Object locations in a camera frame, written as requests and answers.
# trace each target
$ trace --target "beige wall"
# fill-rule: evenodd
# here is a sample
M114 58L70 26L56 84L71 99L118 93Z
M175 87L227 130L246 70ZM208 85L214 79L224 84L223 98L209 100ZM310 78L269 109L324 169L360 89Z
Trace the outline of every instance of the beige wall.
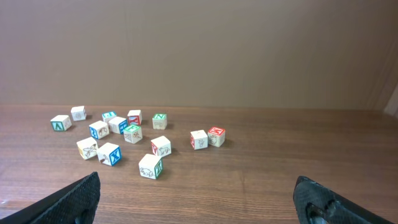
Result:
M383 109L397 81L396 0L2 0L0 11L0 104Z

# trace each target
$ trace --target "wooden table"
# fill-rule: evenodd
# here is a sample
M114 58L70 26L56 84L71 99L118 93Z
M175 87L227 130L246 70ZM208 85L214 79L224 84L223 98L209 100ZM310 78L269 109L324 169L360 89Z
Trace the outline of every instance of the wooden table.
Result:
M50 119L71 106L0 106L0 218L90 174L99 173L95 223L298 223L292 193L299 175L398 222L398 122L372 111L87 106L86 121L55 132ZM115 110L141 109L144 139L119 144L114 167L84 161L76 142ZM166 130L152 116L167 113ZM190 131L220 126L220 147L194 151ZM150 140L172 143L159 180L139 175Z

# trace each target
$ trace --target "cube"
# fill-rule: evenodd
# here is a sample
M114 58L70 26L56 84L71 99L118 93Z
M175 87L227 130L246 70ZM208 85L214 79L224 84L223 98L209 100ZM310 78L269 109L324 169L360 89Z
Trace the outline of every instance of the cube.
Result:
M104 121L97 121L89 125L89 127L90 127L91 136L95 139L101 139L109 135L108 124L105 123Z
M150 140L150 143L152 144L152 152L156 156L164 157L172 153L172 145L165 136Z
M84 160L97 155L98 145L93 137L76 142L79 153Z
M137 143L142 139L142 129L137 125L130 125L124 129L124 140L130 143Z
M212 146L220 147L225 141L225 129L212 127L207 132L208 142Z
M70 110L74 121L82 121L86 119L86 110L84 106L75 106Z
M167 114L155 114L152 118L152 124L154 129L166 129L167 126Z
M102 120L108 123L110 120L115 118L117 115L114 111L106 112L102 114Z
M127 114L127 117L129 120L129 125L130 124L141 125L141 122L142 122L141 110L131 110Z
M109 121L109 127L113 133L123 134L124 128L127 127L127 119L117 116Z
M66 131L72 126L72 122L70 121L69 115L58 115L51 119L51 125L54 131Z
M207 148L208 136L204 130L191 131L191 145L194 150Z
M159 156L146 154L138 163L139 173L143 177L158 179L163 170L163 161Z
M99 162L108 166L114 166L122 159L120 146L109 142L97 150L97 155Z

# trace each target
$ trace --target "toy block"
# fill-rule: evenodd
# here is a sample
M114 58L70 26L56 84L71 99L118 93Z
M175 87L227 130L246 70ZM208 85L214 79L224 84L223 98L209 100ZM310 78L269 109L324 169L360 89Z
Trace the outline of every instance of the toy block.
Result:
M122 159L122 152L120 146L112 143L105 143L97 150L98 160L100 163L114 166Z
M137 125L130 125L124 129L124 140L130 143L137 143L142 139L142 129Z
M163 160L159 156L146 154L138 163L139 173L143 177L158 179L163 170Z
M98 145L93 137L78 141L76 144L83 159L89 159L97 155Z
M150 140L150 143L152 144L152 152L156 156L164 157L172 153L172 145L165 136Z
M167 126L167 114L155 114L152 118L152 124L154 129L166 129Z
M130 124L141 125L142 122L141 110L131 110L127 114L127 117L129 120L129 125Z
M109 121L109 127L113 133L123 134L124 128L127 127L127 119L117 116Z
M86 119L86 110L84 106L75 106L70 110L74 121L82 121Z
M212 127L207 132L208 143L212 146L220 147L225 141L225 129Z
M108 123L110 120L115 118L117 115L114 111L106 112L102 114L102 120Z
M89 125L89 127L90 127L91 136L95 139L101 139L109 135L108 124L105 123L104 121L97 121Z
M72 126L69 115L58 115L51 119L52 129L54 131L66 131Z
M208 136L204 130L191 131L191 145L194 150L207 148Z

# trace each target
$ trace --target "white object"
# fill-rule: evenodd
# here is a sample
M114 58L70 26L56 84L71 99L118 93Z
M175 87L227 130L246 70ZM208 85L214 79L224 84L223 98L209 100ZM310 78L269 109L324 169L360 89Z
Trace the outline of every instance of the white object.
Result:
M208 136L204 130L191 131L191 145L194 150L207 148Z
M75 106L70 110L74 121L82 121L86 119L86 110L84 106Z
M225 129L212 127L207 132L208 143L212 146L220 147L225 141Z
M143 177L158 179L163 170L163 161L159 156L146 154L138 163L139 173Z
M140 126L137 125L130 125L126 127L123 131L124 133L124 140L130 143L137 143L142 139L142 129Z
M152 118L152 124L154 129L166 129L167 126L167 114L155 114Z
M127 119L117 116L109 121L109 127L113 133L123 134L124 128L127 127Z
M97 155L99 162L108 166L114 166L122 159L120 146L109 142L97 150Z
M102 114L102 120L104 121L104 122L106 122L106 123L108 123L110 120L112 120L113 118L115 118L117 115L116 115L116 112L115 111L109 111L109 112L106 112L106 113L103 113Z
M141 125L141 123L142 123L141 110L131 110L127 114L127 117L129 120L129 125L130 124Z
M93 137L78 141L76 144L83 159L89 159L97 155L98 145Z
M172 145L165 136L150 140L150 143L152 144L152 152L156 156L164 157L172 153Z
M95 139L101 139L109 135L108 124L105 123L104 121L97 121L89 125L89 127L90 127L91 136Z
M52 129L54 131L66 131L72 126L69 115L58 115L51 119Z

